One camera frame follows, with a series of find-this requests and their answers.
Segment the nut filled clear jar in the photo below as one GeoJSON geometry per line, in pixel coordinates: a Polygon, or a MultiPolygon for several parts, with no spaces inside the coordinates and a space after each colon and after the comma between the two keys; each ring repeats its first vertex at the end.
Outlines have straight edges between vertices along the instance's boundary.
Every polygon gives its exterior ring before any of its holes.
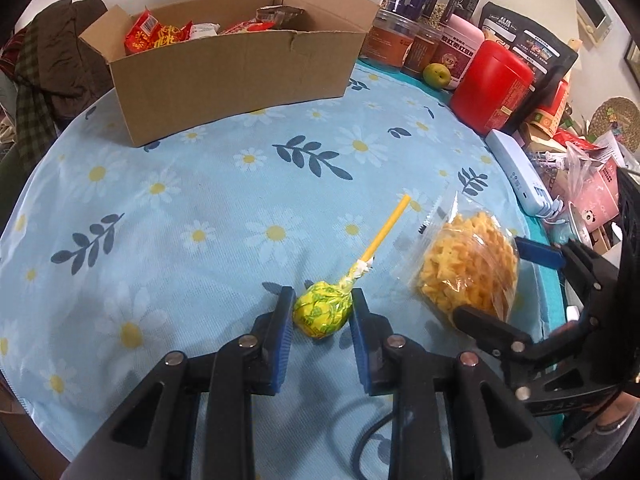
{"type": "Polygon", "coordinates": [[[461,0],[426,0],[420,22],[434,29],[443,29],[461,0]]]}

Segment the black stand-up pouch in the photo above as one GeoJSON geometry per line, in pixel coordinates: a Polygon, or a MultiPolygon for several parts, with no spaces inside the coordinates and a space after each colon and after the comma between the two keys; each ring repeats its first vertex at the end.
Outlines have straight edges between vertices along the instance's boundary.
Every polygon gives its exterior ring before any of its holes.
{"type": "Polygon", "coordinates": [[[483,6],[480,29],[487,40],[512,51],[534,73],[529,94],[502,128],[514,133],[536,108],[552,104],[561,80],[578,60],[578,53],[541,24],[491,1],[483,6]]]}

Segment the open cardboard box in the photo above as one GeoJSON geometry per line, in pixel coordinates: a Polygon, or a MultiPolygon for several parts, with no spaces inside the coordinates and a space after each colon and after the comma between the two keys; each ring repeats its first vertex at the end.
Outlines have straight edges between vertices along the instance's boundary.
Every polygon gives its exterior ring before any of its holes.
{"type": "Polygon", "coordinates": [[[163,25],[246,21],[285,4],[288,29],[190,39],[128,54],[134,17],[113,6],[81,35],[110,66],[131,143],[142,146],[215,120],[346,90],[378,5],[371,0],[186,0],[152,10],[163,25]]]}

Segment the brown jacket on chair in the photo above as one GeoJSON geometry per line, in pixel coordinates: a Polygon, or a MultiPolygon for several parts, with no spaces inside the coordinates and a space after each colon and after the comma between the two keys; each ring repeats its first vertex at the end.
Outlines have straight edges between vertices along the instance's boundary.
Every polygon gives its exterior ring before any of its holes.
{"type": "Polygon", "coordinates": [[[32,86],[59,129],[113,88],[110,69],[80,35],[106,13],[103,0],[58,0],[32,21],[37,69],[32,86]]]}

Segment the gold framed picture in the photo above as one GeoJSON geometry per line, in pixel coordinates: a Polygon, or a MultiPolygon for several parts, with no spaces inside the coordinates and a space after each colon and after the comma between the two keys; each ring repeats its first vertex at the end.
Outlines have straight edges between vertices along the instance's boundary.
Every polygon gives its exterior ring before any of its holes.
{"type": "Polygon", "coordinates": [[[640,86],[640,49],[633,39],[629,41],[624,60],[634,81],[640,86]]]}

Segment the pink lidded jar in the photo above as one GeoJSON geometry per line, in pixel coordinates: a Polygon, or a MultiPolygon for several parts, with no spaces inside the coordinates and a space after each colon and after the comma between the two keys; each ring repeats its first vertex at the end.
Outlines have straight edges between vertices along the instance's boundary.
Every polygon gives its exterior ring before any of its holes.
{"type": "Polygon", "coordinates": [[[433,63],[442,64],[449,70],[447,90],[457,88],[484,40],[485,36],[478,27],[456,14],[451,15],[432,57],[433,63]]]}

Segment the green yellow pear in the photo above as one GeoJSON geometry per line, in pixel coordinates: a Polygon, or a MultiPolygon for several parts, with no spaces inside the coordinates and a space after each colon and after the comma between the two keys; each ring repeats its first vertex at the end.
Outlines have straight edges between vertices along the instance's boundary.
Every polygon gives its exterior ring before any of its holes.
{"type": "Polygon", "coordinates": [[[451,74],[446,65],[431,63],[424,68],[422,78],[427,86],[435,90],[442,90],[450,84],[451,74]]]}

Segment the white bread snack bag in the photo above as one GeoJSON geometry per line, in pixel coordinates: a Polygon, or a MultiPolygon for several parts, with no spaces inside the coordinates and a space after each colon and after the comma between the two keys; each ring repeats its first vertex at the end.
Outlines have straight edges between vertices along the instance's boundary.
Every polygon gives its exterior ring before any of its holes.
{"type": "Polygon", "coordinates": [[[190,29],[189,39],[202,39],[218,35],[220,25],[216,23],[193,24],[190,29]]]}

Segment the pink panda cup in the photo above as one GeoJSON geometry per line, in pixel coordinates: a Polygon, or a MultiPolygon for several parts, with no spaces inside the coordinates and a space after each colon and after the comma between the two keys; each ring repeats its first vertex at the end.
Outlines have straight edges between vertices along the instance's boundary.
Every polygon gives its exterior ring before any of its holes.
{"type": "Polygon", "coordinates": [[[599,229],[618,215],[617,165],[610,158],[600,169],[560,170],[553,194],[571,202],[589,232],[599,229]]]}

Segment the yellow waffle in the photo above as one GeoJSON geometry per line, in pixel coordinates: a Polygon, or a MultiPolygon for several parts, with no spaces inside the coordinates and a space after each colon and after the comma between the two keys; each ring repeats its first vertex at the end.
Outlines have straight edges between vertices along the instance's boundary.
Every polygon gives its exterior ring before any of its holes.
{"type": "Polygon", "coordinates": [[[476,200],[448,188],[395,247],[392,277],[429,307],[447,316],[468,306],[509,318],[520,255],[514,235],[476,200]]]}

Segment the silver purple snack bag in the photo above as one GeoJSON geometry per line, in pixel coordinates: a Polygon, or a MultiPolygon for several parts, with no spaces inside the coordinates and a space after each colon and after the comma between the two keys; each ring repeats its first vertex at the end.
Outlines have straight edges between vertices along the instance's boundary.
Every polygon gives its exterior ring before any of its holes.
{"type": "Polygon", "coordinates": [[[271,23],[273,28],[285,28],[305,13],[305,10],[297,6],[285,4],[273,4],[262,6],[256,10],[255,18],[261,23],[271,23]]]}

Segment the red long snack packet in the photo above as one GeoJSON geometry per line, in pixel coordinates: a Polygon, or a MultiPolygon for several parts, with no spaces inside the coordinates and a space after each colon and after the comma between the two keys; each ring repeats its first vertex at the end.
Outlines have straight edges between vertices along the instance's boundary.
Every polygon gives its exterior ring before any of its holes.
{"type": "Polygon", "coordinates": [[[233,35],[233,34],[246,34],[247,32],[265,32],[266,30],[273,29],[276,23],[273,21],[259,21],[254,20],[244,21],[226,28],[219,33],[220,36],[233,35]]]}

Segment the red canister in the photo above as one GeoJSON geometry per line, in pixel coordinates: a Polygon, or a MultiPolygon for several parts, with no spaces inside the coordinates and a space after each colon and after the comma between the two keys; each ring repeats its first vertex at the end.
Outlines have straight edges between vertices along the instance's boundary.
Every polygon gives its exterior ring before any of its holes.
{"type": "Polygon", "coordinates": [[[485,40],[449,101],[462,124],[480,136],[500,130],[523,103],[534,72],[501,44],[485,40]]]}

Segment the large red snack bag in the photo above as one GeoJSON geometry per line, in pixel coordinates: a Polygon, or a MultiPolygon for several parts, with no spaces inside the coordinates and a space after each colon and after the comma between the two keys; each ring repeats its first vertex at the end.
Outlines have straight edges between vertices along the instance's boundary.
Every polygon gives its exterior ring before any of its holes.
{"type": "Polygon", "coordinates": [[[192,22],[182,27],[163,25],[148,9],[145,9],[126,33],[124,39],[126,55],[189,40],[192,27],[192,22]]]}

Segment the green yellow lollipop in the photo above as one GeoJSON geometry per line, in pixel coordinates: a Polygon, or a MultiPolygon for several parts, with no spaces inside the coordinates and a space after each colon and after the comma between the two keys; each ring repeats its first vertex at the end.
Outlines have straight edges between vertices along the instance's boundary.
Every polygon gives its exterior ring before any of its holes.
{"type": "Polygon", "coordinates": [[[352,290],[356,281],[371,270],[376,251],[410,202],[410,195],[405,194],[401,197],[363,254],[336,283],[312,283],[296,300],[292,319],[306,336],[312,339],[326,338],[340,330],[348,321],[352,312],[352,290]]]}

